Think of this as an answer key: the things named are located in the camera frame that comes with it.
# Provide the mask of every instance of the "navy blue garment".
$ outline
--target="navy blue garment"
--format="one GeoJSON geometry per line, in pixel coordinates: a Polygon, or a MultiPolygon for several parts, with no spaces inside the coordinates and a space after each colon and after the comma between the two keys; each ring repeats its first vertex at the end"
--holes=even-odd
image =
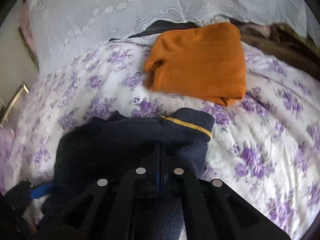
{"type": "MultiPolygon", "coordinates": [[[[117,111],[107,120],[92,118],[59,142],[54,166],[57,189],[42,206],[40,225],[98,179],[116,180],[138,168],[141,158],[153,153],[155,143],[164,146],[168,155],[177,156],[181,168],[201,176],[213,124],[210,114],[190,108],[166,118],[127,118],[117,111]]],[[[146,230],[137,227],[139,239],[178,239],[183,225],[180,201],[163,200],[150,213],[153,201],[142,203],[142,210],[148,211],[142,211],[145,219],[140,228],[146,230]]]]}

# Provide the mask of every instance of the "knit fabric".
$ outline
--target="knit fabric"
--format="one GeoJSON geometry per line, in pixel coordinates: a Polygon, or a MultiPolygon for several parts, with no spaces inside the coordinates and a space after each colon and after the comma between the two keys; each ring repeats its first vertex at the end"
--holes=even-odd
{"type": "MultiPolygon", "coordinates": [[[[201,176],[210,140],[207,131],[213,124],[210,114],[190,108],[158,118],[126,118],[117,111],[108,120],[94,117],[59,142],[54,167],[57,189],[42,206],[40,226],[95,181],[120,179],[140,167],[141,158],[153,154],[155,143],[177,156],[179,167],[201,176]]],[[[137,239],[179,239],[183,226],[179,199],[140,201],[138,211],[137,239]]]]}
{"type": "Polygon", "coordinates": [[[145,86],[229,106],[246,91],[239,30],[230,23],[161,34],[147,59],[145,86]]]}

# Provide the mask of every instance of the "silver rivet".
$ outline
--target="silver rivet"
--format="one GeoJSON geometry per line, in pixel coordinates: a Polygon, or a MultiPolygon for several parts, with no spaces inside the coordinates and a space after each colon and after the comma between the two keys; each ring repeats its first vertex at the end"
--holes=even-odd
{"type": "Polygon", "coordinates": [[[222,181],[219,180],[219,179],[214,179],[214,180],[212,181],[212,185],[214,185],[215,187],[221,187],[222,184],[223,184],[222,181]]]}
{"type": "Polygon", "coordinates": [[[182,175],[184,173],[184,170],[181,168],[176,168],[176,169],[174,169],[173,172],[174,172],[174,174],[182,175]]]}
{"type": "Polygon", "coordinates": [[[104,187],[105,185],[108,184],[108,181],[106,179],[99,179],[97,182],[98,186],[104,187]]]}
{"type": "Polygon", "coordinates": [[[146,171],[147,170],[145,168],[142,168],[142,167],[136,169],[136,173],[138,173],[138,174],[145,174],[146,171]]]}

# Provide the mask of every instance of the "floral bedsheet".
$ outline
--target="floral bedsheet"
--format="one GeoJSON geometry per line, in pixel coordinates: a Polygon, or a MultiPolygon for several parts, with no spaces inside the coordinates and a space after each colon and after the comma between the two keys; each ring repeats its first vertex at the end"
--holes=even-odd
{"type": "MultiPolygon", "coordinates": [[[[300,239],[320,210],[320,83],[243,44],[248,90],[235,105],[154,93],[143,86],[143,64],[156,37],[93,48],[34,85],[12,152],[0,159],[2,193],[24,178],[35,184],[52,180],[61,136],[93,116],[106,119],[118,110],[153,117],[190,107],[215,117],[203,178],[222,179],[300,239]]],[[[40,217],[38,210],[30,223],[40,217]]]]}

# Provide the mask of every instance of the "bed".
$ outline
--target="bed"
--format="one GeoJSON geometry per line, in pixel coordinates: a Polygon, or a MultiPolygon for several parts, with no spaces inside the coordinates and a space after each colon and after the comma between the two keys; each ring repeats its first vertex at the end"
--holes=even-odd
{"type": "MultiPolygon", "coordinates": [[[[93,116],[106,119],[118,110],[154,117],[190,107],[215,118],[203,179],[222,179],[292,239],[301,239],[320,211],[319,81],[242,43],[242,101],[224,108],[155,93],[143,86],[143,63],[158,34],[128,38],[160,19],[202,26],[229,16],[265,25],[286,22],[319,44],[320,25],[303,0],[278,0],[281,6],[266,1],[253,7],[249,0],[223,0],[225,7],[217,9],[215,0],[82,0],[87,7],[77,12],[77,0],[29,0],[40,77],[24,99],[12,150],[1,156],[1,192],[24,178],[36,185],[52,180],[61,136],[93,116]]],[[[43,201],[34,201],[26,214],[30,224],[41,219],[43,201]]]]}

